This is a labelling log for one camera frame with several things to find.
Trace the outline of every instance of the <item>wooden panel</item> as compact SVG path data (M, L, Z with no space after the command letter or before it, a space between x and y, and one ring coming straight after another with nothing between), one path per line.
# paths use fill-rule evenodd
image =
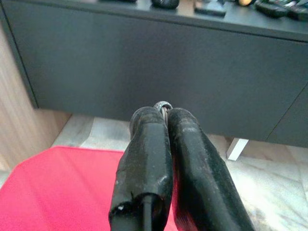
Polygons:
M0 27L0 169L49 148L69 116L33 109Z

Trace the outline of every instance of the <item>red cushion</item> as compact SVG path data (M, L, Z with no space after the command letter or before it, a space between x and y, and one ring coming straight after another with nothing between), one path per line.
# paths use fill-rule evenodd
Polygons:
M0 189L0 230L106 231L120 151L53 147ZM166 231L177 231L170 211Z

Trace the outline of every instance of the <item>gray furniture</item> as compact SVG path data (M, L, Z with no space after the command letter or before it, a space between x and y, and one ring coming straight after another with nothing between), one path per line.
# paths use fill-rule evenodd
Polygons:
M308 23L88 0L1 0L33 104L129 120L166 100L207 133L308 147Z

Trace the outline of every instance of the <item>cabinet top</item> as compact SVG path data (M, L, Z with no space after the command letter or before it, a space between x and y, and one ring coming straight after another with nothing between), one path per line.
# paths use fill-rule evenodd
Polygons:
M136 3L117 0L13 1L308 42L308 22L300 22L288 17L270 18L258 12L254 9L254 6L241 7L233 2L225 3L227 13L222 18L195 13L193 10L193 0L180 0L180 5L176 10L154 8L151 6L151 0L137 0Z

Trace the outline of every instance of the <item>white furniture leg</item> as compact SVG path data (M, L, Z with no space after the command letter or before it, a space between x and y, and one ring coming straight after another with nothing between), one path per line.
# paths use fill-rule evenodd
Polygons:
M227 159L234 161L237 160L248 141L249 140L246 139L234 138L229 149L227 150Z

